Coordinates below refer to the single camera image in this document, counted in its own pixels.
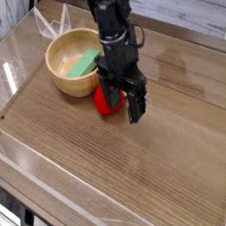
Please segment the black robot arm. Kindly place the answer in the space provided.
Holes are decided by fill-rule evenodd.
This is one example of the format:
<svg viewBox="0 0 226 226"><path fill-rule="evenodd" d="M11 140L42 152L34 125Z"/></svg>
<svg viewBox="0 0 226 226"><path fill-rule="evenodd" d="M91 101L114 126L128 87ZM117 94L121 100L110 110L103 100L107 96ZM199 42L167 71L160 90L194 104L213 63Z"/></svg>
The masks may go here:
<svg viewBox="0 0 226 226"><path fill-rule="evenodd" d="M136 27L129 15L129 0L86 0L97 23L99 41L104 51L96 59L98 78L105 101L111 109L121 102L121 93L127 93L129 121L137 123L146 112L147 78L138 68L139 54L146 40L142 32L136 39Z"/></svg>

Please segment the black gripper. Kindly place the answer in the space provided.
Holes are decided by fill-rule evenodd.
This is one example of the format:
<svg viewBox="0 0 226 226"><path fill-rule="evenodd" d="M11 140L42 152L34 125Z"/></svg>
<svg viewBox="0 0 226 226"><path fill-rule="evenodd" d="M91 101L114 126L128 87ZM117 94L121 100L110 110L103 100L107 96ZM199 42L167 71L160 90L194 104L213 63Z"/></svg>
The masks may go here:
<svg viewBox="0 0 226 226"><path fill-rule="evenodd" d="M121 90L127 93L129 122L137 123L146 112L146 77L138 68L136 33L100 36L104 54L96 59L102 92L108 107L116 110L124 102Z"/></svg>

